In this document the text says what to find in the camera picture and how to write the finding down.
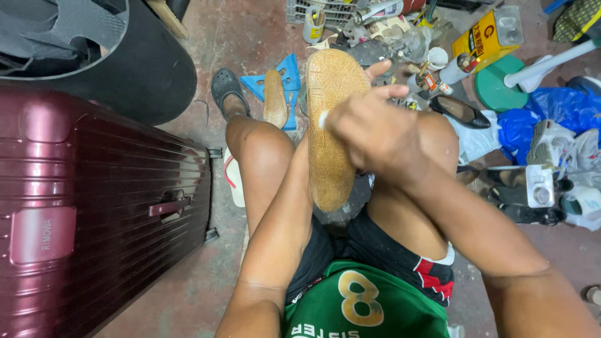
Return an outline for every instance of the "plastic crate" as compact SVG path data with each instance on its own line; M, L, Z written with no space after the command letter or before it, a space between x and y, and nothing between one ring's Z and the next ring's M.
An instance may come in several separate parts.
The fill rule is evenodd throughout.
M325 27L343 28L353 19L359 0L346 4L344 1L328 0L286 0L286 22L305 23L305 11L311 5L323 7L326 12Z

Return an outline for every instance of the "hand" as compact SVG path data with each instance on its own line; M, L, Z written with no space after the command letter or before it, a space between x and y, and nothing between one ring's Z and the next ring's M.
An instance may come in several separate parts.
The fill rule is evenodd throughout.
M390 61L385 60L372 65L365 74L373 79L389 67ZM429 165L419 143L418 113L385 103L408 91L404 85L389 85L351 96L325 120L325 128L347 143L355 166L389 182L419 181Z

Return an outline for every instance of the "blue plastic bag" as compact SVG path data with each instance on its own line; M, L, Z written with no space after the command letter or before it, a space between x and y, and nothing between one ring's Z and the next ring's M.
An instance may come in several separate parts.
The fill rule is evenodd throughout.
M572 88L539 88L530 93L525 109L542 120L550 118L560 126L576 132L596 128L601 130L601 97Z
M540 117L526 109L509 109L497 115L501 151L516 165L526 165L526 155Z
M565 87L536 89L524 109L510 109L498 116L502 128L499 142L505 156L514 164L526 165L534 126L547 118L576 132L576 136L592 128L601 131L601 97Z

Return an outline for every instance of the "number 8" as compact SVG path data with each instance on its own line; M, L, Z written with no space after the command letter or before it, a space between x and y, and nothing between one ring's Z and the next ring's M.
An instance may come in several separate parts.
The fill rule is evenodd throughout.
M361 285L364 291L361 293L351 291L352 283ZM384 321L382 306L375 299L380 291L364 275L352 270L344 271L338 280L338 291L344 297L342 314L349 322L359 326L372 327L378 326ZM361 316L355 311L355 304L358 302L369 305L369 315Z

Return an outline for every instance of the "green round base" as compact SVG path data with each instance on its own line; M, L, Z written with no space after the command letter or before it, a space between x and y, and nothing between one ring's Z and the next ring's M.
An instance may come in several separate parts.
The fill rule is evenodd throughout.
M523 68L524 63L520 59L506 55L476 73L474 87L480 101L496 112L523 107L528 101L528 93L524 93L517 85L507 88L503 83L505 75L517 73Z

